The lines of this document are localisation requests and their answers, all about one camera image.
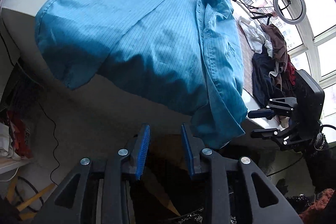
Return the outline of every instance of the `brown garment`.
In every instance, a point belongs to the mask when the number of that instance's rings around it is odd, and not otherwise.
[[[273,46],[273,59],[279,62],[279,73],[281,73],[287,68],[287,45],[285,38],[274,24],[270,24],[268,26],[261,24],[261,27],[271,38]]]

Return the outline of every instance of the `metal screw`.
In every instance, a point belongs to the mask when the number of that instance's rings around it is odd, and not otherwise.
[[[212,150],[210,148],[204,148],[204,149],[202,149],[202,153],[204,155],[211,155],[212,154]]]
[[[88,165],[89,163],[90,163],[90,159],[88,158],[81,159],[81,165]]]
[[[240,159],[240,161],[243,163],[243,164],[249,164],[251,162],[250,158],[248,157],[242,157]]]
[[[118,154],[119,154],[120,156],[126,156],[126,155],[128,154],[128,150],[127,150],[127,149],[120,149],[120,150],[118,151]]]

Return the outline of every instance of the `blue garment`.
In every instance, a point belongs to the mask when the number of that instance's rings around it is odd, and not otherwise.
[[[98,73],[192,115],[194,134],[219,148],[244,133],[247,113],[232,12],[229,0],[48,0],[35,37],[68,88]]]

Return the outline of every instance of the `white window frame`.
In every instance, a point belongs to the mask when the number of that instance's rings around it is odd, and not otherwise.
[[[301,4],[299,0],[291,2],[291,5],[287,8],[289,14],[293,18],[297,18],[301,13]],[[331,73],[322,76],[320,71],[320,58],[317,46],[329,41],[333,37],[336,37],[336,25],[326,30],[325,32],[314,37],[309,20],[307,17],[296,25],[300,34],[303,44],[288,51],[290,57],[296,57],[304,52],[307,53],[308,63],[310,67],[310,73],[313,79],[325,89],[333,84],[336,84],[336,70]]]

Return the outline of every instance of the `white shelf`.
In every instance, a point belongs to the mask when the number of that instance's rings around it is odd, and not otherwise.
[[[33,159],[24,158],[20,161],[11,158],[0,158],[0,174],[6,173],[23,165],[30,163]]]

